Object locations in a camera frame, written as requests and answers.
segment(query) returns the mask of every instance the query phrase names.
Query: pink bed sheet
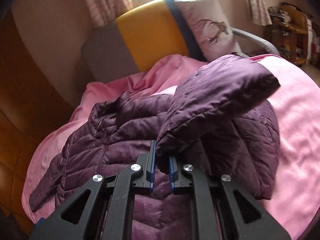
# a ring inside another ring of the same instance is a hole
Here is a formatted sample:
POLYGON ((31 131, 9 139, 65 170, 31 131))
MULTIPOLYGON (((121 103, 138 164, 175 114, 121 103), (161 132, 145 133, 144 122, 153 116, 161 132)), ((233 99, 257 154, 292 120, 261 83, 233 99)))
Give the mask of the pink bed sheet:
MULTIPOLYGON (((279 168, 270 201, 261 203, 296 240, 320 206, 320 88, 298 67, 274 56, 251 58, 264 65, 278 79, 281 88, 269 98, 280 127, 279 168)), ((117 98, 129 91, 132 99, 154 93, 174 93, 185 77, 206 63, 180 55, 167 56, 147 73, 137 73, 108 84, 90 83, 69 123, 51 133, 36 149, 30 162, 22 193, 22 206, 36 223, 54 211, 54 199, 32 213, 28 200, 62 150, 68 136, 84 124, 93 105, 117 98)))

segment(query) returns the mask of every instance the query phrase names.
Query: purple down jacket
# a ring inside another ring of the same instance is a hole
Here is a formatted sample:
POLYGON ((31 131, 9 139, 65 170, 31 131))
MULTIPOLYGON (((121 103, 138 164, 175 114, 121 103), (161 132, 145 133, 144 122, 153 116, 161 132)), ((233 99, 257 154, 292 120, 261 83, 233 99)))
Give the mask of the purple down jacket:
MULTIPOLYGON (((278 165, 279 131, 266 100, 279 87, 262 65, 233 55, 200 68, 172 95, 131 101, 124 93, 96 104, 83 126, 30 196, 37 210, 51 195, 59 206, 95 174, 112 176, 157 140, 157 161, 168 153, 213 175, 230 174, 257 199, 269 199, 278 165)), ((151 196, 136 195, 132 239, 189 239, 189 196, 172 195, 156 167, 151 196)))

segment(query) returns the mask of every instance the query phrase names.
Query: pillow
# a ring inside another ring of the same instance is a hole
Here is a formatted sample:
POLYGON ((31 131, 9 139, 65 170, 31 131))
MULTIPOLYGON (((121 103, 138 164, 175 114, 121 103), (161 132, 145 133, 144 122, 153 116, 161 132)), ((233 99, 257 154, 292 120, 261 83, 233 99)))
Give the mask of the pillow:
POLYGON ((218 0, 177 0, 174 3, 209 62, 223 55, 241 53, 218 0))

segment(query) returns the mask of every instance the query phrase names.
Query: metal bolt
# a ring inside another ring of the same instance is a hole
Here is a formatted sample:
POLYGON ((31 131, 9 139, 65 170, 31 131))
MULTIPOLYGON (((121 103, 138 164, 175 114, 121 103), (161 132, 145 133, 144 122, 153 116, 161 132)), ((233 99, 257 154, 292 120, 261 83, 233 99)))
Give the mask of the metal bolt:
POLYGON ((191 164, 185 164, 185 165, 183 165, 183 169, 185 171, 192 171, 193 170, 193 166, 191 164))
POLYGON ((92 177, 92 180, 93 180, 94 182, 102 181, 102 179, 103 179, 103 177, 102 177, 102 175, 100 175, 100 174, 94 175, 94 176, 92 177))
POLYGON ((221 179, 222 179, 223 181, 229 182, 229 181, 231 181, 231 176, 230 176, 229 174, 223 174, 223 175, 221 176, 221 179))
POLYGON ((131 165, 131 170, 133 171, 139 171, 140 169, 141 169, 141 166, 137 163, 131 165))

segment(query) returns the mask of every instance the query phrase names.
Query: wooden cabinet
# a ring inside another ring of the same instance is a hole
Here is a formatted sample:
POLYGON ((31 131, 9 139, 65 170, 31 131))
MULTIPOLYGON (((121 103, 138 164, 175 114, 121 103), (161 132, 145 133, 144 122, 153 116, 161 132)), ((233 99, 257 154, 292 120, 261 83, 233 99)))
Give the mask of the wooden cabinet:
POLYGON ((282 5, 281 9, 289 13, 292 21, 291 23, 272 21, 274 33, 278 33, 272 43, 283 58, 295 65, 304 65, 308 54, 308 17, 291 6, 282 5), (284 38, 279 33, 289 33, 289 38, 284 38), (297 47, 302 50, 301 55, 297 55, 297 47))
POLYGON ((0 22, 0 206, 26 233, 32 222, 21 194, 28 165, 37 145, 72 112, 36 66, 9 12, 0 22))

